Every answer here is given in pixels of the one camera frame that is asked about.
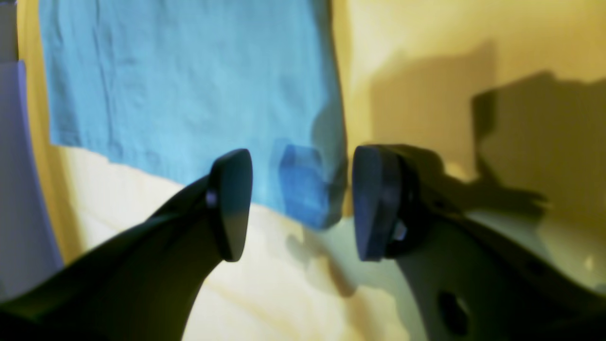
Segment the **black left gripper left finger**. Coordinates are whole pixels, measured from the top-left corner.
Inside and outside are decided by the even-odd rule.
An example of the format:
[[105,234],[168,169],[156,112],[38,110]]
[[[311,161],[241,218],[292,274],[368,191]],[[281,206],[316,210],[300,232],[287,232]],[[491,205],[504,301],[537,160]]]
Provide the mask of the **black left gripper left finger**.
[[217,158],[145,222],[1,305],[3,341],[179,341],[221,262],[244,252],[253,167],[247,149]]

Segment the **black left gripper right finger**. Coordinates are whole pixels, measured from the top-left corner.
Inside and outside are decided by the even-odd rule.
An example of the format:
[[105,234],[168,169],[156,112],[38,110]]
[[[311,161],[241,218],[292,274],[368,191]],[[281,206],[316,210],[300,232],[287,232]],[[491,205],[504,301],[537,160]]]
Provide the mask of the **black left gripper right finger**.
[[603,341],[605,296],[471,220],[421,178],[403,145],[353,157],[361,261],[394,260],[431,341]]

